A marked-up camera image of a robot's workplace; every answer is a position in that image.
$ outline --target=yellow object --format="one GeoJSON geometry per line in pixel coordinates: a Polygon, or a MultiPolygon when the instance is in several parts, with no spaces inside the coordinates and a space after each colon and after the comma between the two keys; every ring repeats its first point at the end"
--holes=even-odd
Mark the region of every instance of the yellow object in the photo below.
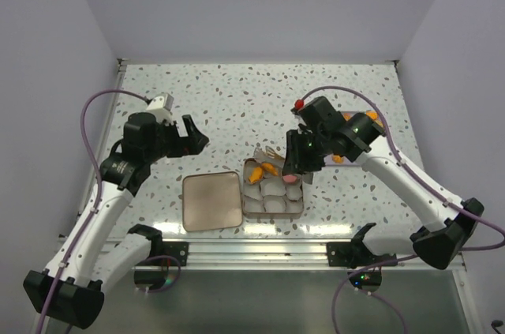
{"type": "Polygon", "coordinates": [[[254,184],[256,182],[259,182],[262,177],[263,177],[263,168],[256,167],[252,172],[252,174],[249,176],[249,182],[251,184],[254,184]]]}
{"type": "Polygon", "coordinates": [[[333,160],[335,163],[339,163],[339,164],[344,163],[344,158],[342,158],[341,156],[338,156],[338,155],[331,156],[331,160],[333,160]]]}
{"type": "Polygon", "coordinates": [[[379,115],[375,111],[367,111],[366,115],[368,115],[374,121],[378,119],[379,115]]]}
{"type": "Polygon", "coordinates": [[[266,172],[270,172],[274,176],[279,176],[279,173],[277,172],[277,168],[275,168],[270,163],[262,163],[261,168],[263,168],[266,172]]]}

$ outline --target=speckled tabletop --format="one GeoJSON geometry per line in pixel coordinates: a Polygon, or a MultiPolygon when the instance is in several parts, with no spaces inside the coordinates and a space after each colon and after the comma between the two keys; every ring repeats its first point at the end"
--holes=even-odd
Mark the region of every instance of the speckled tabletop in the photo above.
{"type": "MultiPolygon", "coordinates": [[[[329,167],[304,185],[305,211],[298,220],[248,220],[240,227],[188,233],[182,227],[182,179],[188,175],[236,171],[256,146],[285,152],[286,131],[295,128],[290,108],[312,88],[334,84],[357,89],[387,116],[397,146],[422,166],[393,65],[136,65],[122,87],[145,96],[169,92],[174,118],[191,114],[210,138],[199,156],[165,159],[121,215],[111,238],[123,238],[136,223],[157,227],[167,238],[351,238],[369,222],[420,227],[417,217],[379,179],[358,167],[329,167]]],[[[366,103],[344,92],[325,94],[336,109],[360,111],[366,103]]],[[[144,103],[121,95],[107,138],[107,151],[122,135],[128,114],[144,103]]]]}

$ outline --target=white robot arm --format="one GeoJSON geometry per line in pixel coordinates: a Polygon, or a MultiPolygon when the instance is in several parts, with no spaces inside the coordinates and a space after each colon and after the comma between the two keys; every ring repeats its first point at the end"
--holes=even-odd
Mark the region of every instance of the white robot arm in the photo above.
{"type": "Polygon", "coordinates": [[[118,247],[97,263],[112,227],[150,175],[151,165],[163,157],[200,154],[208,143],[189,115],[182,116],[188,136],[179,136],[170,112],[172,103],[173,98],[163,93],[152,99],[145,111],[129,116],[123,138],[100,165],[103,181],[99,204],[95,204],[95,185],[62,248],[42,272],[30,271],[24,279],[24,289],[39,313],[49,295],[48,316],[87,328],[102,308],[105,291],[134,265],[148,257],[164,255],[161,232],[136,225],[118,247]],[[116,151],[119,145],[121,152],[116,151]],[[53,283],[56,287],[50,294],[53,283]]]}
{"type": "Polygon", "coordinates": [[[426,173],[398,151],[401,163],[392,153],[384,129],[364,113],[345,120],[324,97],[316,97],[292,112],[301,119],[299,130],[287,132],[286,162],[282,173],[304,174],[324,167],[324,157],[345,156],[369,171],[395,192],[419,217],[423,226],[406,238],[390,227],[380,229],[374,223],[365,225],[353,238],[356,253],[350,257],[390,253],[416,254],[429,265],[445,269],[473,233],[474,220],[454,210],[453,203],[474,215],[481,216],[482,204],[471,198],[445,190],[426,173]],[[406,171],[408,165],[430,188],[440,191],[440,201],[421,186],[406,171]]]}

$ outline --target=white enclosure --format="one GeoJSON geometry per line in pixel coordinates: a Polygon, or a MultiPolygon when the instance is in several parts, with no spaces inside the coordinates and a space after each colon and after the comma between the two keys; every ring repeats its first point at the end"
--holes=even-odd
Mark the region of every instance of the white enclosure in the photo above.
{"type": "MultiPolygon", "coordinates": [[[[484,217],[505,226],[499,198],[505,0],[0,0],[0,6],[2,332],[32,327],[22,281],[29,269],[43,268],[58,234],[75,220],[90,170],[80,108],[93,92],[114,85],[117,58],[399,61],[425,170],[463,197],[479,198],[484,217]]],[[[104,97],[90,110],[94,145],[108,107],[104,97]]],[[[471,244],[497,236],[480,225],[471,244]]],[[[503,251],[464,257],[489,327],[505,318],[503,251]]]]}

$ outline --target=red ball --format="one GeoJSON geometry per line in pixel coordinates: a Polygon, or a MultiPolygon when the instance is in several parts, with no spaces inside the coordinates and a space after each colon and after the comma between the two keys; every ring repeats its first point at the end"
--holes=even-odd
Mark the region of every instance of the red ball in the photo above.
{"type": "Polygon", "coordinates": [[[299,111],[300,109],[302,109],[304,106],[304,102],[303,102],[303,99],[297,99],[294,103],[294,108],[299,111]]]}

